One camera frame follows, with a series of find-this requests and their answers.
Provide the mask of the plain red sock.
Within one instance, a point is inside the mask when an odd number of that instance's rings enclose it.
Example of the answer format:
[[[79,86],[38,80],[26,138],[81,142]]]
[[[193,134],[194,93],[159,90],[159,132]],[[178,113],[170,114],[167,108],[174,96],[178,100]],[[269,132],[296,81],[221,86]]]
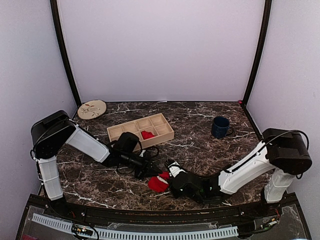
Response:
[[[153,176],[150,178],[148,182],[148,187],[157,193],[163,193],[169,187],[169,178],[170,174],[167,171],[163,171],[158,176]]]

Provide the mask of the red snowflake santa sock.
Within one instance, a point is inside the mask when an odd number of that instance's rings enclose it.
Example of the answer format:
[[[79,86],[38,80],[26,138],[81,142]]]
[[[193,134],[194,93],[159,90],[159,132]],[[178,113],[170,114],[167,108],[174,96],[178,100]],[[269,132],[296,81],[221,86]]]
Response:
[[[151,139],[156,136],[151,131],[146,131],[146,130],[141,131],[140,134],[141,134],[143,140]]]

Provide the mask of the wooden compartment tray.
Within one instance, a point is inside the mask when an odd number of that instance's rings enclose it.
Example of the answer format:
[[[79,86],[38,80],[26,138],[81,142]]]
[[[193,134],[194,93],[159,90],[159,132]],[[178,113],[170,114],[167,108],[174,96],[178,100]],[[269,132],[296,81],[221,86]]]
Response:
[[[143,140],[141,131],[152,132],[155,134],[155,137]],[[173,128],[162,113],[139,118],[107,128],[110,142],[118,140],[120,135],[125,132],[130,132],[138,136],[143,149],[171,141],[175,137]]]

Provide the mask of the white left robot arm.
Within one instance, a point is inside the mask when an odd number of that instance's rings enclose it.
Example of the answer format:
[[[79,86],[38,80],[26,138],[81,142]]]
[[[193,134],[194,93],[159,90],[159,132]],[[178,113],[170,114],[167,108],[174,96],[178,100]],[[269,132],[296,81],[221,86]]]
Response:
[[[63,110],[36,122],[30,132],[33,142],[31,154],[37,162],[40,181],[48,199],[53,201],[51,210],[60,218],[67,218],[71,213],[70,206],[62,200],[64,194],[57,167],[57,155],[64,145],[76,148],[106,167],[133,166],[137,179],[162,173],[152,156],[134,153],[136,146],[142,146],[137,135],[124,132],[117,140],[104,144],[72,121]]]

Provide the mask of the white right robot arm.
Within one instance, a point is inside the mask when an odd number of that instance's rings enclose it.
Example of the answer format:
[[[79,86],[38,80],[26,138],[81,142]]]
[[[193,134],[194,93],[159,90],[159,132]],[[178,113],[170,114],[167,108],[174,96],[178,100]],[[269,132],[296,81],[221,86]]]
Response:
[[[247,156],[212,176],[196,175],[176,161],[168,162],[170,192],[175,198],[185,196],[200,204],[221,203],[260,175],[273,171],[262,190],[262,201],[255,205],[255,213],[266,217],[293,179],[300,179],[310,169],[312,159],[309,138],[301,130],[268,128],[262,137]]]

